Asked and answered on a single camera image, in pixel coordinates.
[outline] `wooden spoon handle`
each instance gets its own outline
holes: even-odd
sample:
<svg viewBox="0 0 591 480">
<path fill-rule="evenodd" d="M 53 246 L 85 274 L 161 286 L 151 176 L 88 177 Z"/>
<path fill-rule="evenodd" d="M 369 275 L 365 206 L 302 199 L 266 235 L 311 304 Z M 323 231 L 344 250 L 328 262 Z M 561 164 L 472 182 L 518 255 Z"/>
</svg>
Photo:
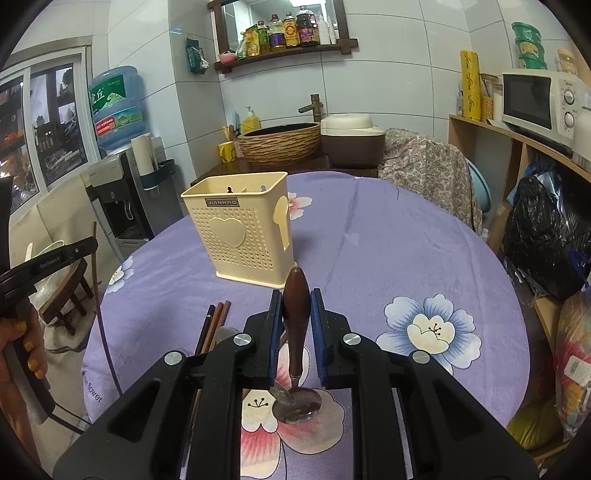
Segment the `wooden spoon handle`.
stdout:
<svg viewBox="0 0 591 480">
<path fill-rule="evenodd" d="M 290 376 L 302 375 L 304 342 L 310 321 L 310 290 L 300 267 L 291 269 L 283 290 L 283 324 L 290 346 Z"/>
</svg>

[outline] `wooden stool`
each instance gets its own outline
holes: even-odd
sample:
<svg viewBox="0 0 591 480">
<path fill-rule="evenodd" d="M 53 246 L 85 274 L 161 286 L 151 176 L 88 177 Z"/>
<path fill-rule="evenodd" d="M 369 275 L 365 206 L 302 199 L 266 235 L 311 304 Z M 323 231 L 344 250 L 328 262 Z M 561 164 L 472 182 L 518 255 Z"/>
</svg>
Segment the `wooden stool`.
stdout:
<svg viewBox="0 0 591 480">
<path fill-rule="evenodd" d="M 83 307 L 78 297 L 76 297 L 75 291 L 77 286 L 80 284 L 88 298 L 91 299 L 94 296 L 92 289 L 84 278 L 84 273 L 87 266 L 88 264 L 84 258 L 81 258 L 77 262 L 70 265 L 68 267 L 66 276 L 56 288 L 53 295 L 51 295 L 51 297 L 39 309 L 39 315 L 41 315 L 41 318 L 45 323 L 49 324 L 54 318 L 57 317 L 59 324 L 63 325 L 67 332 L 72 336 L 76 333 L 76 329 L 72 323 L 61 313 L 61 309 L 69 299 L 72 301 L 74 307 L 76 310 L 78 310 L 78 312 L 80 312 L 82 316 L 86 315 L 86 309 Z"/>
</svg>

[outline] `round table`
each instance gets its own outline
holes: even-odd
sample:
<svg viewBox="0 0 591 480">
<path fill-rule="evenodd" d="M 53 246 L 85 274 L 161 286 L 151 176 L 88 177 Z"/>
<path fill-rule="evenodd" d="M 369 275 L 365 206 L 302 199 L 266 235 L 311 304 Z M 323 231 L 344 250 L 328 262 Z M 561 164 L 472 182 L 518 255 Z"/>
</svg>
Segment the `round table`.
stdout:
<svg viewBox="0 0 591 480">
<path fill-rule="evenodd" d="M 294 257 L 326 308 L 384 349 L 430 351 L 506 425 L 524 397 L 530 359 L 519 302 L 486 244 L 451 214 L 383 180 L 315 172 L 287 183 Z M 135 252 L 113 279 L 102 312 L 123 390 L 166 352 L 194 351 L 209 304 L 230 300 L 226 325 L 241 330 L 271 299 L 270 288 L 217 278 L 190 218 Z M 304 363 L 313 366 L 310 331 L 306 349 Z M 284 347 L 278 377 L 286 363 Z M 82 374 L 96 420 L 117 398 L 96 323 Z M 304 385 L 320 388 L 314 367 Z M 262 398 L 251 392 L 243 403 L 243 475 L 352 478 L 348 391 L 323 391 L 317 421 L 299 426 L 278 425 Z"/>
</svg>

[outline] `yellow paper towel roll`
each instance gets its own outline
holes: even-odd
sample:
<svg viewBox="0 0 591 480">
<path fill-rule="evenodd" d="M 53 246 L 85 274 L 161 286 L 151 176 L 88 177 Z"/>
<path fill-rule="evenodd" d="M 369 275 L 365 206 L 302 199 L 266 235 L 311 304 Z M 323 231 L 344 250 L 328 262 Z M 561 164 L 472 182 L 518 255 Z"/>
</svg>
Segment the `yellow paper towel roll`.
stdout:
<svg viewBox="0 0 591 480">
<path fill-rule="evenodd" d="M 480 66 L 475 51 L 462 50 L 462 91 L 464 92 L 464 116 L 480 121 Z"/>
</svg>

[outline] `condiment bottle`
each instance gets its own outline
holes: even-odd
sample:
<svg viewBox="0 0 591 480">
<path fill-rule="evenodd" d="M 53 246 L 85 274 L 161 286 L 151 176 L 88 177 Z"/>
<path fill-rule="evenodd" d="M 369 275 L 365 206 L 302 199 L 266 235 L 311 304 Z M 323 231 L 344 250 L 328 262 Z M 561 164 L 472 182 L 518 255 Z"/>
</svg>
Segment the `condiment bottle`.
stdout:
<svg viewBox="0 0 591 480">
<path fill-rule="evenodd" d="M 273 14 L 269 22 L 269 44 L 271 51 L 285 50 L 285 31 L 279 15 Z"/>
<path fill-rule="evenodd" d="M 287 48 L 297 47 L 300 44 L 300 38 L 297 34 L 296 19 L 291 15 L 291 12 L 287 12 L 287 16 L 283 21 L 283 29 L 285 31 L 285 44 Z"/>
<path fill-rule="evenodd" d="M 271 47 L 269 46 L 269 29 L 267 28 L 263 20 L 260 20 L 260 22 L 258 23 L 256 31 L 259 35 L 259 48 L 261 55 L 264 55 L 265 53 L 270 53 Z"/>
<path fill-rule="evenodd" d="M 320 45 L 320 34 L 314 13 L 308 10 L 305 5 L 300 7 L 297 14 L 297 34 L 302 47 L 314 47 Z"/>
</svg>

